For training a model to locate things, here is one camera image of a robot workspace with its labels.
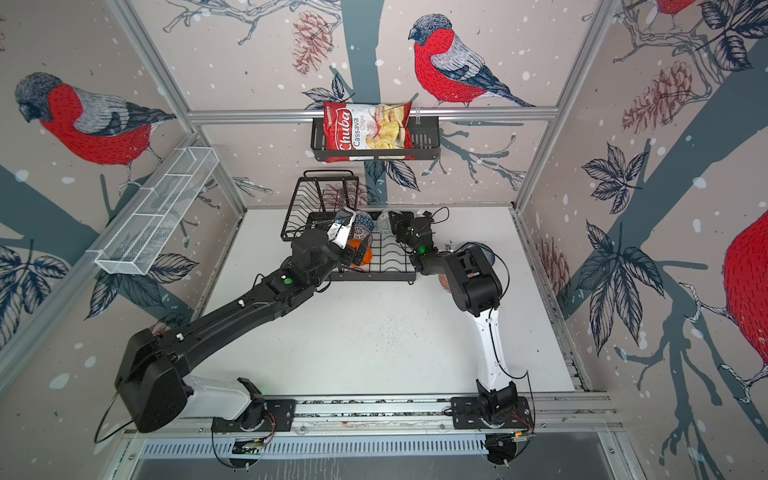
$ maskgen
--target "black wire rack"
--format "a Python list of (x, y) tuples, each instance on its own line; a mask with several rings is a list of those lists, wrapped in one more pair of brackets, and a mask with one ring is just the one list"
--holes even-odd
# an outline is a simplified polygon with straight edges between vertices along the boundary
[[(290, 242), (302, 232), (319, 228), (328, 230), (342, 207), (358, 209), (367, 202), (366, 189), (351, 170), (306, 170), (296, 182), (280, 237)], [(376, 220), (379, 211), (369, 211)], [(402, 246), (393, 235), (372, 232), (372, 258), (362, 266), (339, 268), (331, 273), (336, 281), (403, 281), (413, 282), (416, 272)]]

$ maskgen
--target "bird wing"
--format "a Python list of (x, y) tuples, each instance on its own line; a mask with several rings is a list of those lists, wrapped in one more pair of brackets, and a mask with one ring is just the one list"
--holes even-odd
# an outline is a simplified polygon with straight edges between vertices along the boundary
[(113, 137), (176, 118), (173, 114), (132, 104), (115, 95), (92, 94), (80, 88), (74, 88), (74, 91), (83, 105), (83, 114), (76, 120), (74, 127), (84, 134)]
[(458, 35), (453, 36), (451, 48), (446, 53), (433, 55), (429, 60), (440, 73), (463, 84), (468, 84), (467, 80), (485, 67), (485, 60), (464, 45)]

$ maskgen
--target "robotic arm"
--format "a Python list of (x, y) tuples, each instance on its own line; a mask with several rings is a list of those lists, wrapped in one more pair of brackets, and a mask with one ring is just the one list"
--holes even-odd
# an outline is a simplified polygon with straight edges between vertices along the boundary
[[(354, 212), (341, 211), (329, 231), (310, 229), (291, 243), (292, 254), (251, 290), (196, 322), (154, 335), (133, 335), (115, 379), (139, 432), (153, 432), (175, 418), (218, 417), (237, 420), (251, 431), (263, 421), (265, 400), (248, 379), (201, 379), (192, 370), (208, 356), (251, 329), (284, 316), (306, 302), (338, 266), (361, 263), (367, 245), (346, 246)], [(397, 240), (412, 249), (409, 257), (423, 275), (445, 274), (456, 306), (475, 325), (479, 361), (478, 417), (500, 426), (518, 408), (515, 384), (502, 370), (498, 337), (501, 284), (480, 247), (449, 253), (432, 243), (432, 217), (390, 214)], [(473, 425), (466, 428), (478, 428)]]

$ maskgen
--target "bird head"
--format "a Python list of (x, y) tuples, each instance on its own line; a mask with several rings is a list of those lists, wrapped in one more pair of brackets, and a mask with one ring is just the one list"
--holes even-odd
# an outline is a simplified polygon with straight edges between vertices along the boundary
[(439, 13), (431, 13), (424, 15), (411, 28), (411, 33), (408, 35), (409, 40), (414, 40), (419, 47), (423, 47), (429, 40), (429, 37), (438, 30), (451, 30), (453, 25), (448, 17), (440, 15)]
[(48, 106), (48, 94), (63, 85), (59, 77), (37, 72), (27, 75), (16, 85), (16, 103), (27, 122), (39, 118), (42, 121), (53, 121), (51, 109)]

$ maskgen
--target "chip bag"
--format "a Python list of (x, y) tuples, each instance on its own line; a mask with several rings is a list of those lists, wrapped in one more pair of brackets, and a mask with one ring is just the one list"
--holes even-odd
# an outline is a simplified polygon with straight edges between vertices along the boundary
[[(325, 118), (323, 130), (326, 134), (326, 149), (345, 151), (393, 150), (413, 148), (411, 135), (406, 125), (411, 113), (411, 104), (371, 105), (339, 104), (326, 102), (323, 105)], [(412, 160), (400, 156), (380, 157), (386, 160)], [(370, 155), (331, 157), (326, 162), (373, 160)]]

